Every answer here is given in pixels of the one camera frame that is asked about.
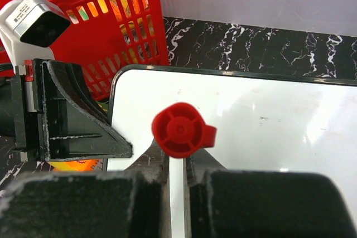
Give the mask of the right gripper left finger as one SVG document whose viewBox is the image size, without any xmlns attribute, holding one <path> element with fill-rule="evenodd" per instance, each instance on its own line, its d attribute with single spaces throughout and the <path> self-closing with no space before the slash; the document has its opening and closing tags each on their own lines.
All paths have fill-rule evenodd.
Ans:
<svg viewBox="0 0 357 238">
<path fill-rule="evenodd" d="M 167 184 L 156 142 L 123 171 L 24 173 L 1 198 L 1 236 L 167 237 Z"/>
</svg>

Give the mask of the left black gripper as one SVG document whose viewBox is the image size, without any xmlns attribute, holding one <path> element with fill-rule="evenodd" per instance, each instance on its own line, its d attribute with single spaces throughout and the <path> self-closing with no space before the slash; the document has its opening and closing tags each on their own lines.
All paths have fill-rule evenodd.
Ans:
<svg viewBox="0 0 357 238">
<path fill-rule="evenodd" d="M 77 64 L 27 60 L 11 78 L 15 146 L 22 161 L 130 158 L 132 146 L 92 98 Z"/>
</svg>

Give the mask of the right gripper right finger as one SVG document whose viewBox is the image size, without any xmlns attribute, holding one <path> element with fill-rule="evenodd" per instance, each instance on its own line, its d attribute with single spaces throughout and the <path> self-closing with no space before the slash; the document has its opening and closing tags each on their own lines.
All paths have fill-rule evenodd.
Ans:
<svg viewBox="0 0 357 238">
<path fill-rule="evenodd" d="M 192 237 L 355 237 L 338 188 L 321 174 L 226 169 L 185 160 Z"/>
</svg>

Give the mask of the white whiteboard black frame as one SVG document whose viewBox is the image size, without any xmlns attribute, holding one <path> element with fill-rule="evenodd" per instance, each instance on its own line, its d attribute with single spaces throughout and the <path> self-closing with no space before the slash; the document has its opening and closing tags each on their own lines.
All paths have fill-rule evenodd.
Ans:
<svg viewBox="0 0 357 238">
<path fill-rule="evenodd" d="M 133 146 L 133 164 L 155 140 L 152 121 L 175 103 L 217 128 L 203 148 L 226 169 L 316 173 L 338 188 L 356 227 L 356 83 L 179 67 L 132 65 L 114 78 L 109 118 Z"/>
</svg>

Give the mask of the red capped whiteboard marker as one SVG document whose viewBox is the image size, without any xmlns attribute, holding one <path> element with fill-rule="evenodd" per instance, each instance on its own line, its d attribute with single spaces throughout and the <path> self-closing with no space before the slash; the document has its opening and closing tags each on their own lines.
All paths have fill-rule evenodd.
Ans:
<svg viewBox="0 0 357 238">
<path fill-rule="evenodd" d="M 175 103 L 153 119 L 152 134 L 168 159 L 171 237 L 191 237 L 187 161 L 203 148 L 215 145 L 217 128 L 206 124 L 189 103 Z"/>
</svg>

